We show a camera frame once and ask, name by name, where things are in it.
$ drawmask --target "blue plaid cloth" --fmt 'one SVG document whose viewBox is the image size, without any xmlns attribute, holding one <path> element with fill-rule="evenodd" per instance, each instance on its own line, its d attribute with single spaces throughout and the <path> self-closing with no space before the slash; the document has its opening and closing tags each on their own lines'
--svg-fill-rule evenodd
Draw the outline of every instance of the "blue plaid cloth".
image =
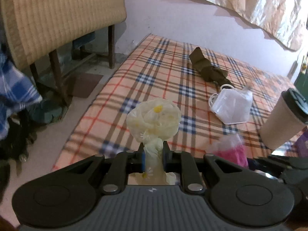
<svg viewBox="0 0 308 231">
<path fill-rule="evenodd" d="M 30 79 L 20 72 L 0 51 L 0 140 L 7 136 L 7 118 L 26 107 L 39 103 L 42 97 Z"/>
</svg>

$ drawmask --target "pink pouch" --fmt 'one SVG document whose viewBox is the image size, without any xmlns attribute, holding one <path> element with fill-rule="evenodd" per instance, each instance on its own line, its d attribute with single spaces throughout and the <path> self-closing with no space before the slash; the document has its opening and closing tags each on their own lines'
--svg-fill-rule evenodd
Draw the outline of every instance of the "pink pouch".
<svg viewBox="0 0 308 231">
<path fill-rule="evenodd" d="M 238 134 L 221 137 L 218 142 L 212 145 L 209 151 L 242 167 L 248 167 L 245 146 Z"/>
</svg>

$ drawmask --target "beige coffee cup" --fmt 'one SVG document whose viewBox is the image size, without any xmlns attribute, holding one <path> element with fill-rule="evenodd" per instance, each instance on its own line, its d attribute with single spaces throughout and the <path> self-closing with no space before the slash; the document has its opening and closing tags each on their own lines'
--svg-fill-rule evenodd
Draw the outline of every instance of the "beige coffee cup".
<svg viewBox="0 0 308 231">
<path fill-rule="evenodd" d="M 296 90 L 283 91 L 260 129 L 263 143 L 274 150 L 301 131 L 308 123 L 308 104 Z"/>
</svg>

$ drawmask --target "white wall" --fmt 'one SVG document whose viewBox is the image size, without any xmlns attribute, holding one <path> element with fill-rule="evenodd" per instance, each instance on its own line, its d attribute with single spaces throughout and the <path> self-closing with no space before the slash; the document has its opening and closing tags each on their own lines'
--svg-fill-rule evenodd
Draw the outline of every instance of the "white wall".
<svg viewBox="0 0 308 231">
<path fill-rule="evenodd" d="M 205 0 L 125 0 L 125 4 L 127 20 L 116 26 L 118 53 L 129 52 L 144 36 L 153 33 L 210 48 L 283 76 L 298 58 L 298 52 L 285 49 L 234 11 Z M 106 44 L 105 39 L 103 29 L 93 46 Z"/>
</svg>

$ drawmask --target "bed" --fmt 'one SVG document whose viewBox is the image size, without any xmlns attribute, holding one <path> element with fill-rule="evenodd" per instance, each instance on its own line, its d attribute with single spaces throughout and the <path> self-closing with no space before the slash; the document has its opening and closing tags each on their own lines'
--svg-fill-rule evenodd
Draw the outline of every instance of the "bed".
<svg viewBox="0 0 308 231">
<path fill-rule="evenodd" d="M 80 119 L 67 140 L 54 170 L 94 154 L 114 157 L 137 150 L 139 143 L 127 129 L 127 114 L 142 101 L 157 97 L 173 101 L 181 110 L 178 133 L 168 144 L 172 150 L 202 157 L 207 148 L 223 135 L 238 132 L 244 139 L 247 157 L 263 157 L 271 151 L 262 143 L 259 128 L 269 116 L 280 93 L 294 87 L 288 78 L 273 75 L 230 56 L 201 48 L 212 65 L 228 70 L 228 79 L 236 88 L 253 85 L 254 101 L 247 123 L 224 125 L 210 110 L 208 99 L 219 87 L 204 82 L 192 68 L 189 43 L 149 35 L 114 73 Z M 276 153 L 297 156 L 293 147 L 297 136 Z"/>
</svg>

